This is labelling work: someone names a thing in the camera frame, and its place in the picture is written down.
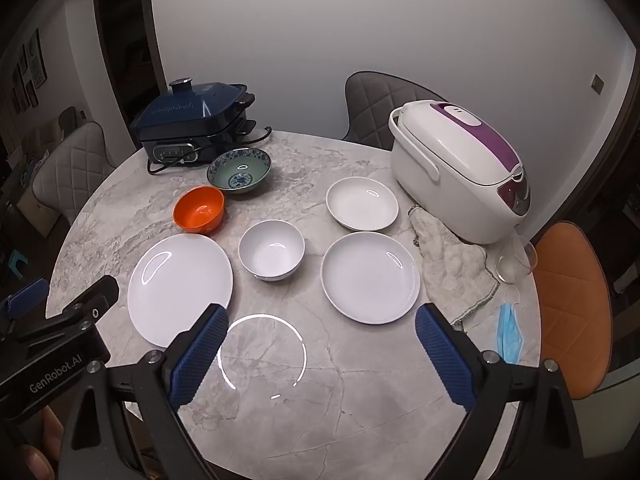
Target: human hand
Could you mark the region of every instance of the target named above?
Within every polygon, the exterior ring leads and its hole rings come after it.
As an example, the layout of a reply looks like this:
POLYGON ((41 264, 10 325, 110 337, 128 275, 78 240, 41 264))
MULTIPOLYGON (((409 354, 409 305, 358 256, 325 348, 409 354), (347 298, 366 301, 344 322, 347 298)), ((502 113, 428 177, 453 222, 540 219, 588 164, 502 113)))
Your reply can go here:
POLYGON ((49 406, 42 410, 42 450, 22 446, 20 452, 31 473, 38 480, 54 480, 55 474, 49 460, 60 460, 64 428, 49 406))

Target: blue surgical mask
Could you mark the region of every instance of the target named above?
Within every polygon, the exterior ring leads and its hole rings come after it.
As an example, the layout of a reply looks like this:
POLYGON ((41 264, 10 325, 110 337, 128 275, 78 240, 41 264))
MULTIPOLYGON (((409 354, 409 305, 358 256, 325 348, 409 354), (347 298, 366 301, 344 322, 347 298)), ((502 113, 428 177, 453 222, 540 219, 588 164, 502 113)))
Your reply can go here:
POLYGON ((522 334, 520 333, 520 327, 518 326, 518 320, 516 319, 516 313, 513 309, 514 305, 520 303, 520 293, 518 292, 518 300, 513 304, 506 301, 507 292, 510 288, 514 288, 511 285, 504 293, 504 303, 500 306, 500 317, 498 318, 498 354, 503 360, 510 364, 518 364, 520 358, 520 351, 522 350, 522 334))

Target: green bowl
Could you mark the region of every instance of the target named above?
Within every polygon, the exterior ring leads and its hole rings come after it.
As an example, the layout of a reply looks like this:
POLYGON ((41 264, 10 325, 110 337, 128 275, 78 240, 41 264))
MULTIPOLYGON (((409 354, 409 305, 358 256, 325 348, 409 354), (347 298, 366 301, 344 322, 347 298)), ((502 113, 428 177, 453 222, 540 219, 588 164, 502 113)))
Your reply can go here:
POLYGON ((212 186, 229 194, 255 189, 271 169, 271 158, 258 148, 238 148, 223 153, 207 169, 212 186))

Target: screw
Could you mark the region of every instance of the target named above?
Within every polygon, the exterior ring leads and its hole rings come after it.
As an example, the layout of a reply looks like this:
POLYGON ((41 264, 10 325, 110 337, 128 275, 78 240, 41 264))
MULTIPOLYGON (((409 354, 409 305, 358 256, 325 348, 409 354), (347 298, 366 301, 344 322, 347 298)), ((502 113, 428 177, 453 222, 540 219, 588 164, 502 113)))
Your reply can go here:
POLYGON ((145 354, 146 362, 152 365, 153 363, 157 363, 160 359, 162 359, 162 352, 159 350, 152 350, 151 352, 147 352, 145 354))
POLYGON ((500 356, 493 350, 485 350, 482 352, 482 359, 484 359, 484 362, 487 364, 495 365, 500 361, 500 356))
POLYGON ((90 374, 95 374, 100 369, 100 361, 91 361, 86 366, 86 371, 90 374))
POLYGON ((544 365, 547 372, 558 371, 558 363, 556 363, 553 359, 545 359, 544 365))

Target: round dining table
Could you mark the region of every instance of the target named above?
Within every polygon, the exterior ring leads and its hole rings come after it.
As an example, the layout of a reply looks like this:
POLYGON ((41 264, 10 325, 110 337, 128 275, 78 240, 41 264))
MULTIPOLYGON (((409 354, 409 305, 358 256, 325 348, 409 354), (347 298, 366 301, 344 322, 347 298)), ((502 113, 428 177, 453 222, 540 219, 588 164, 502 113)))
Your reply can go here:
MULTIPOLYGON (((415 309, 428 301, 424 285, 401 319, 367 325, 338 312, 320 280, 325 251, 349 233, 330 215, 325 195, 331 184, 353 175, 382 182, 395 194, 399 214, 382 233, 404 245, 421 268, 407 215, 414 200, 392 175, 391 153, 276 131, 257 146, 271 157, 270 174, 258 189, 226 197, 225 217, 210 235, 231 262, 230 323, 246 319, 229 331, 220 362, 210 366, 180 418, 205 459, 252 479, 421 480, 465 416, 415 335, 415 309), (280 282, 256 279, 238 257, 242 234, 269 218, 292 223, 306 242, 300 268, 280 282)), ((111 353, 108 365, 132 364, 154 348, 130 320, 129 279, 149 248, 180 233, 172 220, 178 197, 207 184, 206 166, 151 176, 146 160, 144 150, 131 155, 82 208, 58 255, 47 299, 47 316, 53 316, 101 276, 116 278, 119 300, 97 323, 111 353)), ((489 266, 494 252, 488 251, 489 266)), ((517 285, 520 364, 537 367, 536 287, 532 276, 517 285)), ((505 290, 501 285, 464 320, 480 350, 497 348, 505 290)), ((477 478, 497 466, 515 413, 516 405, 508 404, 477 478)))

